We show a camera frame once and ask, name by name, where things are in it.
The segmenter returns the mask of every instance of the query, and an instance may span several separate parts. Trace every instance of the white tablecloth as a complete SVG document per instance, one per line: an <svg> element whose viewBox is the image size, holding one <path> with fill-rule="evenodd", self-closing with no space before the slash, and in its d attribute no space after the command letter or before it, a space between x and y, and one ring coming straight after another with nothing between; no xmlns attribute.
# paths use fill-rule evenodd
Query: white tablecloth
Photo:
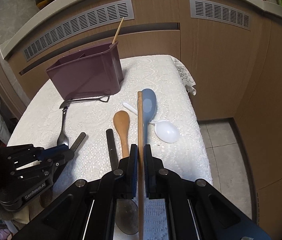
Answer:
<svg viewBox="0 0 282 240"><path fill-rule="evenodd" d="M55 196L62 193L77 179L96 180L111 170L105 131L112 128L119 158L121 143L113 125L113 116L127 101L136 107L137 91L151 88L157 96L158 109L154 120L171 121L180 130L178 142L169 144L156 137L149 125L148 143L153 156L162 159L164 167L177 172L182 178L203 178L212 184L209 160L200 128L177 71L182 63L169 55L133 57L121 60L124 81L121 91L110 96L108 103L99 101L71 104L65 121L65 133L71 146L81 132L88 139L79 148L53 186ZM60 133L63 99L51 80L33 98L8 143L9 146L32 143L35 147L56 146ZM137 116L130 115L128 142L137 144ZM167 222L163 200L145 202L145 239L167 239ZM137 239L127 236L116 227L114 239Z"/></svg>

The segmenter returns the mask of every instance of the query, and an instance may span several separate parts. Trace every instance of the metal vent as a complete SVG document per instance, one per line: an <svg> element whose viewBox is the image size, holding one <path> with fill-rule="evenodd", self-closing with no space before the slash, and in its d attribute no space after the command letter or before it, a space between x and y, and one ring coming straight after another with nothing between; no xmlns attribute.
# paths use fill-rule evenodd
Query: metal vent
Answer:
<svg viewBox="0 0 282 240"><path fill-rule="evenodd" d="M207 0L190 0L191 18L227 23L250 30L250 15L236 8Z"/></svg>
<svg viewBox="0 0 282 240"><path fill-rule="evenodd" d="M125 20L134 19L131 0L108 3L71 17L28 44L23 50L26 61L68 37L106 24L119 22L122 17Z"/></svg>

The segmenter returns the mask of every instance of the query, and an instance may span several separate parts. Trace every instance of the kitchen floor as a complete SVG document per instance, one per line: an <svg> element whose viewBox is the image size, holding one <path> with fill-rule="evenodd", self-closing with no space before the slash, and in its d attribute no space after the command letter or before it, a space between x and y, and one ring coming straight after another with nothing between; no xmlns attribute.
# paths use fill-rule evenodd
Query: kitchen floor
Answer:
<svg viewBox="0 0 282 240"><path fill-rule="evenodd" d="M248 176L229 121L206 122L199 126L210 162L213 186L252 218Z"/></svg>

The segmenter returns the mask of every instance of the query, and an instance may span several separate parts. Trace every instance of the wooden stick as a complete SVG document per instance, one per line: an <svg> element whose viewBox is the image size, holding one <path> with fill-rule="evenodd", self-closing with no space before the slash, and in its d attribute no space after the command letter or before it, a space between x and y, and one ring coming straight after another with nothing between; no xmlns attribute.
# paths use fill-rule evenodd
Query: wooden stick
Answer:
<svg viewBox="0 0 282 240"><path fill-rule="evenodd" d="M119 35L119 32L120 32L120 29L121 29L121 25L122 25L122 22L124 21L124 17L122 17L122 20L119 24L119 27L117 28L116 30L116 33L114 35L114 38L113 38L113 41L112 41L112 44L114 44L116 42L116 39L117 39L117 36Z"/></svg>
<svg viewBox="0 0 282 240"><path fill-rule="evenodd" d="M144 224L144 162L143 162L143 101L142 91L138 91L138 195L139 195L139 240L143 240Z"/></svg>

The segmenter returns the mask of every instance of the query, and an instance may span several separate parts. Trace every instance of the utensil holder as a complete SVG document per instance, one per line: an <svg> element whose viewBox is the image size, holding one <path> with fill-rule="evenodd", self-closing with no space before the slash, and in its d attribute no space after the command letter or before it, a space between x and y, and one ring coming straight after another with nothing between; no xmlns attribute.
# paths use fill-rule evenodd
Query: utensil holder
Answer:
<svg viewBox="0 0 282 240"><path fill-rule="evenodd" d="M106 43L57 60L46 73L64 100L114 95L123 80L117 43Z"/></svg>

